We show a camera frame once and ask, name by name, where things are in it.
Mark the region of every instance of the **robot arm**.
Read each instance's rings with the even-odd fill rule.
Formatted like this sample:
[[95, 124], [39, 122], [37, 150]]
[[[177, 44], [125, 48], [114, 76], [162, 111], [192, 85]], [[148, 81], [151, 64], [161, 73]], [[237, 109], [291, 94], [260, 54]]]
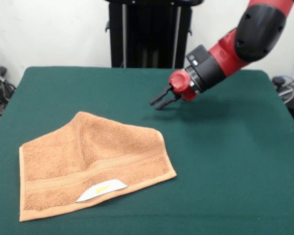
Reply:
[[294, 0], [251, 0], [238, 27], [209, 51], [202, 45], [191, 51], [186, 56], [191, 65], [175, 71], [169, 86], [150, 104], [158, 103], [168, 91], [174, 97], [161, 102], [158, 110], [180, 98], [192, 100], [249, 63], [264, 58], [279, 40], [293, 4]]

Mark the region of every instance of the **red joint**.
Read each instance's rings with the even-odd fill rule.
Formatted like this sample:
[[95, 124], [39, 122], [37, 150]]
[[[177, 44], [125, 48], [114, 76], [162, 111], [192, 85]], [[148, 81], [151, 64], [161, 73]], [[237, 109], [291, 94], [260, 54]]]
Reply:
[[229, 77], [236, 71], [248, 65], [248, 62], [242, 61], [236, 54], [235, 34], [236, 29], [220, 39], [209, 51], [220, 65], [226, 77]]
[[196, 97], [196, 93], [190, 86], [191, 76], [185, 70], [178, 70], [171, 74], [169, 83], [173, 86], [173, 92], [189, 101]]
[[282, 11], [285, 16], [288, 16], [294, 4], [294, 0], [251, 0], [248, 6], [250, 7], [256, 4], [273, 6]]

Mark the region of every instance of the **towel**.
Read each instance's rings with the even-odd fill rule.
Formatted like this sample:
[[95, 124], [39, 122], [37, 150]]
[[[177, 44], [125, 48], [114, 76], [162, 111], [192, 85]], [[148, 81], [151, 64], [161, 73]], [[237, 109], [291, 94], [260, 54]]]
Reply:
[[[20, 221], [91, 207], [175, 176], [159, 131], [79, 112], [20, 147]], [[126, 187], [109, 192], [105, 185], [97, 196], [76, 202], [111, 180]]]

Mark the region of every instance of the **black joint cover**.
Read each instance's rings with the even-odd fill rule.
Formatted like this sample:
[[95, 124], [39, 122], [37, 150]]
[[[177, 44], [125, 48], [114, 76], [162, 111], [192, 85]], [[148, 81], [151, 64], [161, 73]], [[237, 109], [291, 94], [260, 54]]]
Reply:
[[236, 31], [238, 57], [249, 63], [264, 58], [279, 40], [285, 23], [286, 16], [279, 9], [265, 4], [251, 6]]

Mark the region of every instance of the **green tablecloth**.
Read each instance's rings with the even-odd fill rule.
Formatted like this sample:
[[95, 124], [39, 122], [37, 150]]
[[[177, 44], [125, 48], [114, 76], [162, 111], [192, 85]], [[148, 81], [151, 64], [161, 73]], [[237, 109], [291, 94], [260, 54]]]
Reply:
[[[192, 102], [148, 101], [172, 70], [29, 68], [0, 121], [0, 234], [294, 235], [294, 122], [261, 71]], [[19, 223], [19, 146], [78, 111], [158, 129], [177, 177], [92, 208]]]

